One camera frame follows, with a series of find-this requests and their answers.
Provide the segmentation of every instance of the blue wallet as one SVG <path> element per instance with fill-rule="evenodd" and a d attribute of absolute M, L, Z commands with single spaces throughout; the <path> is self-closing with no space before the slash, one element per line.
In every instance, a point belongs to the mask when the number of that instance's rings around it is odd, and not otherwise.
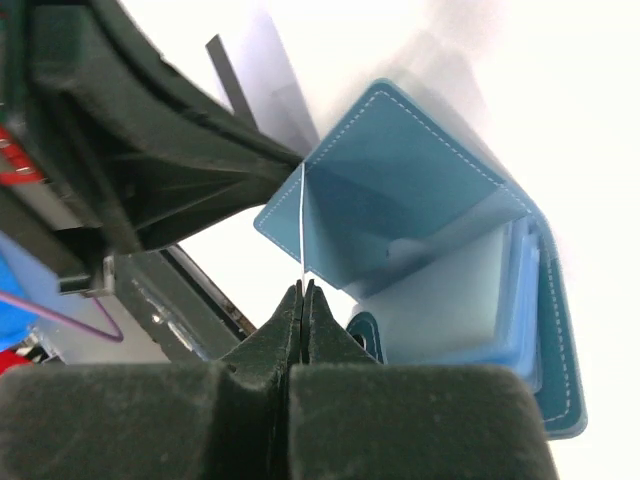
<path fill-rule="evenodd" d="M 556 245 L 544 215 L 515 182 L 386 80 L 373 83 L 305 164 L 306 268 L 358 303 L 489 231 L 531 219 L 538 296 L 537 305 L 523 308 L 537 309 L 536 399 L 550 438 L 582 432 L 586 412 Z M 254 223 L 298 261 L 300 184 L 299 167 Z M 399 309 L 393 329 L 410 328 L 402 317 Z M 384 361 L 380 327 L 362 313 L 348 330 Z"/>

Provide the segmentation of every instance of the purple cable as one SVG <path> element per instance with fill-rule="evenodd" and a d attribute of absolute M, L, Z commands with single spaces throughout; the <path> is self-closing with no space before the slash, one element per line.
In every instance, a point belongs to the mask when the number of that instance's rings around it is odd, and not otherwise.
<path fill-rule="evenodd" d="M 63 325 L 67 325 L 69 327 L 76 328 L 78 330 L 82 330 L 89 335 L 93 335 L 95 337 L 102 338 L 103 340 L 107 340 L 109 342 L 121 343 L 124 340 L 124 334 L 120 327 L 116 323 L 116 321 L 109 315 L 109 312 L 102 306 L 102 304 L 93 299 L 94 303 L 98 307 L 98 310 L 102 312 L 104 317 L 107 319 L 109 324 L 114 328 L 117 332 L 115 334 L 104 332 L 98 328 L 92 327 L 91 325 L 87 325 L 86 323 L 79 322 L 71 317 L 67 317 L 58 312 L 54 312 L 53 310 L 49 310 L 42 305 L 38 305 L 37 303 L 30 302 L 29 300 L 25 300 L 24 298 L 16 297 L 8 292 L 3 292 L 0 290 L 0 302 L 7 303 L 13 307 L 19 308 L 20 310 L 25 310 L 27 312 L 38 315 L 39 317 L 46 318 L 47 320 L 51 320 L 52 322 L 61 323 Z"/>

